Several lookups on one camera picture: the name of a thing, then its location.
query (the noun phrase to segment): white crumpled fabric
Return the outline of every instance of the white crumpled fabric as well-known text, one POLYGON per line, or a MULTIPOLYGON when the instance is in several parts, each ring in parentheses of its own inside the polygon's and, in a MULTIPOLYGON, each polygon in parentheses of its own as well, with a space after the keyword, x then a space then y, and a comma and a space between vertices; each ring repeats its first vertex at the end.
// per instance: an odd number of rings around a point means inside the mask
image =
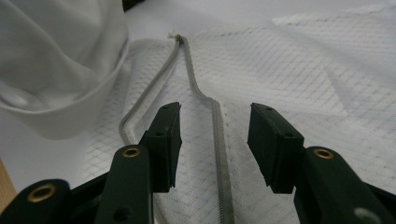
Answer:
POLYGON ((1 1, 0 107, 48 138, 87 127, 128 47, 121 1, 1 1))
MULTIPOLYGON (((292 195, 275 195, 265 187, 248 148, 253 102, 275 108, 304 136, 306 147, 339 152, 363 181, 396 193, 396 5, 296 15, 185 37, 197 87, 220 106, 234 222, 298 223, 292 195)), ((108 170, 122 146, 118 121, 173 45, 173 40, 141 40, 131 47, 123 79, 92 129, 86 180, 108 170)), ((156 196, 156 212, 169 223, 216 223, 214 111, 191 88, 183 48, 174 69, 163 74, 125 128, 138 143, 161 105, 181 102, 176 188, 156 196)))

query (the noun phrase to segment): table surface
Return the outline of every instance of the table surface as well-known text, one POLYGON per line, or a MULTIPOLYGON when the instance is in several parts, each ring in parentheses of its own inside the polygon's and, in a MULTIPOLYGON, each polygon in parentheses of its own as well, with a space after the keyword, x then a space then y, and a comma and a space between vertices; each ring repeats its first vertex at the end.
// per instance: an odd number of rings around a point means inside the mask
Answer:
MULTIPOLYGON (((146 0, 126 19, 132 40, 166 39, 170 31, 192 34, 229 23, 248 23, 298 13, 327 13, 381 4, 384 0, 146 0)), ((36 181, 61 178, 71 188, 81 184, 88 133, 67 140, 48 140, 0 111, 0 158, 20 191, 36 181)))

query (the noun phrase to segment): brass screw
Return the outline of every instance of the brass screw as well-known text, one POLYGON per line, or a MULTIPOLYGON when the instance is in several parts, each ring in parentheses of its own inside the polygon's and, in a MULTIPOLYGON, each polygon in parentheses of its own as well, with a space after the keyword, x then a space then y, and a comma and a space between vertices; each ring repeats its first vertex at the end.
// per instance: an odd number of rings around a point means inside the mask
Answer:
POLYGON ((56 192, 55 185, 45 184, 32 190, 32 192, 30 192, 29 195, 27 196, 27 201, 30 203, 39 203, 48 199, 55 192, 56 192))
POLYGON ((322 159, 325 159, 325 160, 330 160, 330 159, 334 158, 334 155, 329 150, 326 150, 323 148, 314 149, 314 153, 318 157, 321 157, 322 159))
POLYGON ((132 158, 136 157, 140 154, 140 148, 137 147, 130 147, 126 148, 123 152, 122 155, 127 158, 132 158))

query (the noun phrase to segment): white mesh netting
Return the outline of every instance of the white mesh netting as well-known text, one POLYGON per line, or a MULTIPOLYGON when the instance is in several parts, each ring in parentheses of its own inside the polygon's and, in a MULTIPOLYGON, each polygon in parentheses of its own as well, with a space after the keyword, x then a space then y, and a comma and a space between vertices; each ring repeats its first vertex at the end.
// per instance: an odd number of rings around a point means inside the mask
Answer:
MULTIPOLYGON (((363 181, 396 193, 394 5, 298 15, 187 38, 198 87, 221 105, 237 223, 298 223, 292 196, 265 187, 248 149, 252 102, 278 110, 303 134, 307 147, 336 150, 363 181)), ((108 170, 122 145, 117 130, 122 113, 160 70, 172 43, 141 41, 132 47, 92 131, 86 179, 108 170)), ((170 223, 218 222, 210 106, 193 95, 182 52, 169 79, 154 93, 127 129, 138 141, 161 105, 182 104, 177 188, 157 198, 164 214, 170 223)))

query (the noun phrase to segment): white fabric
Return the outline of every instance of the white fabric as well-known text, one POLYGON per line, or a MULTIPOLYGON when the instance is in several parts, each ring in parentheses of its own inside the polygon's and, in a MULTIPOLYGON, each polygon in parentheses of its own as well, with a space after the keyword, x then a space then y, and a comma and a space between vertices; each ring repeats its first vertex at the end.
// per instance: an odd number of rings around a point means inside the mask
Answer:
MULTIPOLYGON (((198 87, 221 105, 236 223, 298 223, 292 195, 275 195, 265 187, 248 149, 252 102, 278 110, 304 135, 306 147, 336 150, 363 181, 396 193, 395 24, 396 6, 385 5, 187 36, 198 87)), ((144 85, 130 82, 126 87, 130 95, 123 113, 159 71, 158 63, 170 54, 170 46, 159 41, 135 43, 123 73, 147 80, 144 85)), ((150 96, 128 123, 131 139, 138 141, 159 106, 173 101, 182 104, 183 139, 177 188, 156 200, 170 223, 216 223, 211 111, 189 87, 182 52, 169 80, 154 93, 157 96, 150 96)), ((115 113, 120 117, 122 112, 115 113)), ((116 130, 117 121, 111 122, 116 130)), ((101 139, 104 144, 92 145, 87 154, 84 175, 89 178, 108 169, 111 159, 103 157, 104 152, 117 150, 106 146, 110 136, 104 134, 101 139)))
POLYGON ((50 138, 99 111, 128 32, 121 1, 1 1, 0 107, 50 138))

